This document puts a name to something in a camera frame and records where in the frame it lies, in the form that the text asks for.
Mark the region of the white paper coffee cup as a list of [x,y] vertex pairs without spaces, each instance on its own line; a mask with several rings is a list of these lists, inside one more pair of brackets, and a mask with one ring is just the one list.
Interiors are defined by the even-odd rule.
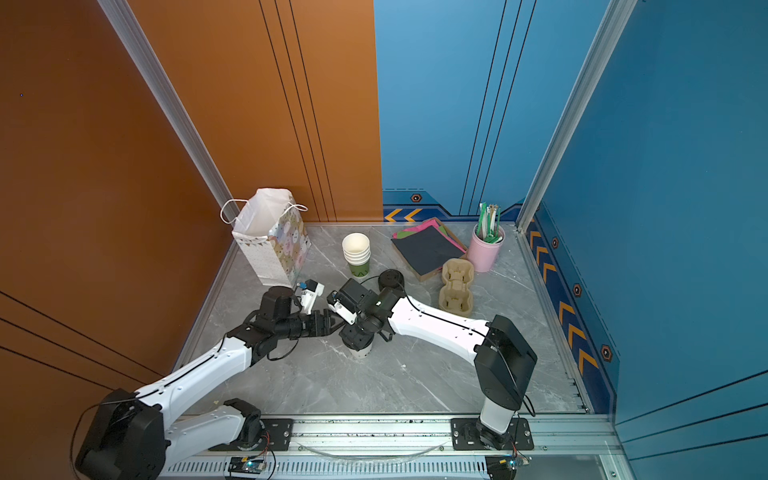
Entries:
[[373,347],[373,343],[369,343],[367,346],[365,346],[360,350],[351,350],[350,353],[353,358],[356,358],[356,359],[365,358],[370,354],[372,347]]

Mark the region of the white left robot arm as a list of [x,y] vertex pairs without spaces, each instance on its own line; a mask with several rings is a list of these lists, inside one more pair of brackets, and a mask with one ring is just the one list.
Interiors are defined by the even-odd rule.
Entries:
[[267,358],[283,339],[329,336],[347,324],[347,310],[316,310],[288,287],[271,287],[258,309],[208,352],[134,392],[117,389],[94,406],[79,448],[71,448],[74,475],[89,479],[155,479],[169,463],[210,447],[269,446],[260,410],[232,399],[187,421],[182,415],[231,377]]

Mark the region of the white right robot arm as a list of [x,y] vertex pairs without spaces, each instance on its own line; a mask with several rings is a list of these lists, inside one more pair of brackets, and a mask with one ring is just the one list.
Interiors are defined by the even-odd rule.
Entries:
[[390,341],[396,335],[423,340],[447,350],[475,368],[484,403],[470,441],[493,450],[515,450],[526,393],[538,361],[533,348],[507,317],[476,320],[441,311],[407,294],[404,284],[377,292],[349,279],[327,296],[328,307],[345,322],[340,337],[348,349],[363,351],[373,337]]

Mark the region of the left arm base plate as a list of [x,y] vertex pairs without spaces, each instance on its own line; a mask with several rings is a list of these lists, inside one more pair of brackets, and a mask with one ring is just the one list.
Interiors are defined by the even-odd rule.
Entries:
[[285,452],[289,450],[294,420],[291,418],[262,418],[256,427],[256,435],[251,435],[251,428],[246,426],[246,436],[236,438],[228,444],[219,444],[209,448],[209,451],[254,451],[256,453],[269,450]]

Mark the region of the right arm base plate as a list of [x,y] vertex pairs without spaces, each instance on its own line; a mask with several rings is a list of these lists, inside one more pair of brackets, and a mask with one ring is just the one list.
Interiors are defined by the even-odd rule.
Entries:
[[457,451],[532,451],[535,448],[527,419],[513,417],[507,430],[499,434],[479,418],[453,418],[450,421],[453,448]]

